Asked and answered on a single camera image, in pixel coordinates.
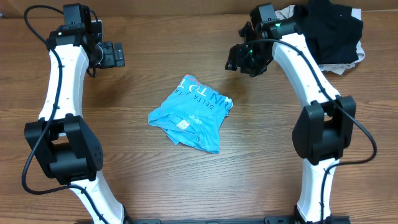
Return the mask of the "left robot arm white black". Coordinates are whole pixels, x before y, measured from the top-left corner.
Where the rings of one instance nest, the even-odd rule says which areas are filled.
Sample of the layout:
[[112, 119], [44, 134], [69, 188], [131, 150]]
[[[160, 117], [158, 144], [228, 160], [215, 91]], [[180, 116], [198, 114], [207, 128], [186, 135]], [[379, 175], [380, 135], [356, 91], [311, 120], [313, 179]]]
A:
[[[32, 151], [22, 171], [22, 187], [34, 195], [69, 189], [81, 200], [93, 223], [131, 223], [104, 178], [101, 143], [82, 116], [85, 77], [96, 77], [97, 69], [123, 67], [122, 45], [102, 40], [103, 23], [88, 6], [66, 4], [59, 12], [64, 23], [48, 39], [40, 38], [49, 52], [50, 78], [38, 120], [24, 128]], [[28, 187], [27, 171], [33, 159], [59, 187]]]

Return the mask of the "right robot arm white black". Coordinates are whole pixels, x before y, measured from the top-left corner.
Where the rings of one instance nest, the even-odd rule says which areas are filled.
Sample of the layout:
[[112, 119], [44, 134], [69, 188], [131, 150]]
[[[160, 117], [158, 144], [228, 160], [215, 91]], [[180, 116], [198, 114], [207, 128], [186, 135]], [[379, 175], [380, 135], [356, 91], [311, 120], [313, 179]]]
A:
[[292, 131], [303, 162], [300, 198], [293, 215], [266, 216], [264, 221], [350, 224], [348, 216], [331, 214], [330, 194], [336, 165], [351, 142], [355, 101], [342, 97], [325, 78], [294, 18], [278, 19], [270, 3], [256, 6], [250, 18], [239, 31], [244, 43], [231, 47], [225, 69], [256, 77], [276, 61], [302, 107]]

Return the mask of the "light blue printed t-shirt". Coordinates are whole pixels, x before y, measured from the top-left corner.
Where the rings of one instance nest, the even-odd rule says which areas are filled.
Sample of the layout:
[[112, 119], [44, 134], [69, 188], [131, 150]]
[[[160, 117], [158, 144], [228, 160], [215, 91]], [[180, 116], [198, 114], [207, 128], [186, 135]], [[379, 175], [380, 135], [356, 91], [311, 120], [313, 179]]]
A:
[[148, 115], [148, 124], [161, 128], [175, 144], [217, 154], [219, 129], [233, 100], [185, 75], [167, 99]]

